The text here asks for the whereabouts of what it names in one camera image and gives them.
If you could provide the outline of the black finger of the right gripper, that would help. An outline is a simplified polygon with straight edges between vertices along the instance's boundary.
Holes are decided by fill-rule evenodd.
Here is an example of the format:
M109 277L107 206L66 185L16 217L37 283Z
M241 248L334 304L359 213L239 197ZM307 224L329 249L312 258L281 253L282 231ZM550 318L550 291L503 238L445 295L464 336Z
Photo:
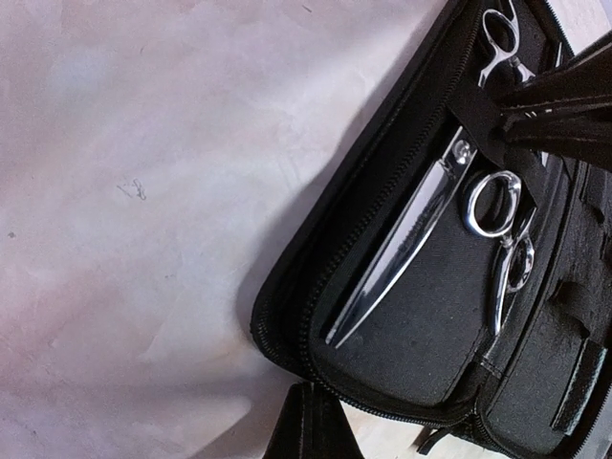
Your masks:
M497 104L509 113L610 108L611 33L559 67L530 79Z

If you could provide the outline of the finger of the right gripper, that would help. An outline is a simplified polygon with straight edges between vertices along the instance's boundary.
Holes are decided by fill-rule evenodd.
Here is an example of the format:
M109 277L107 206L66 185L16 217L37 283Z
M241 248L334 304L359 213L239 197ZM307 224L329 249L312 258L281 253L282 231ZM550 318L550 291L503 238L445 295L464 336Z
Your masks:
M611 108L540 113L534 117L503 109L504 140L591 165L611 165Z

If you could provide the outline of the silver scissors black blades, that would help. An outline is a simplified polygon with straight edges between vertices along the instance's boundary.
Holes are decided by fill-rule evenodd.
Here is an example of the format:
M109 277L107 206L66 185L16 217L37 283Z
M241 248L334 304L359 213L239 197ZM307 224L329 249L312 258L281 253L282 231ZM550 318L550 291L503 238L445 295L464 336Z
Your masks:
M493 70L501 64L509 65L521 82L534 77L534 73L517 56L520 31L513 2L504 2L500 9L485 10L482 14L482 28L492 58L480 71L478 88L485 87ZM444 152L426 171L339 312L325 338L327 344L341 347L382 303L425 245L465 181L474 158L481 151L474 139L469 137L467 129L464 126L458 127ZM522 182L522 209L529 206L523 199L525 189Z

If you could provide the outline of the black tool pouch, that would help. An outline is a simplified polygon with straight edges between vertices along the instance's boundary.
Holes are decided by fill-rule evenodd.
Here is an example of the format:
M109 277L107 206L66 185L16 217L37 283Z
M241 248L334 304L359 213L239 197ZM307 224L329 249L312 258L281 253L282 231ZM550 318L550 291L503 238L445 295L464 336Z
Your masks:
M506 143L497 102L526 82L492 58L482 14L447 3L264 283L251 332L271 361L374 415L512 458L611 454L611 165ZM511 1L534 77L575 54L547 1ZM339 348L325 338L458 127L481 153L425 245ZM474 177L515 173L535 206L535 264L490 333L499 242L462 217Z

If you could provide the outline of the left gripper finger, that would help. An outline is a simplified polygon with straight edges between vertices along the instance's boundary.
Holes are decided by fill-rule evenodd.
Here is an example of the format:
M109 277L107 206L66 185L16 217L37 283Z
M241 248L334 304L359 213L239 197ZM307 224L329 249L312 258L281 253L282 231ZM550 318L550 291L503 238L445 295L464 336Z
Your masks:
M362 459L339 399L311 382L293 384L267 446L267 459Z

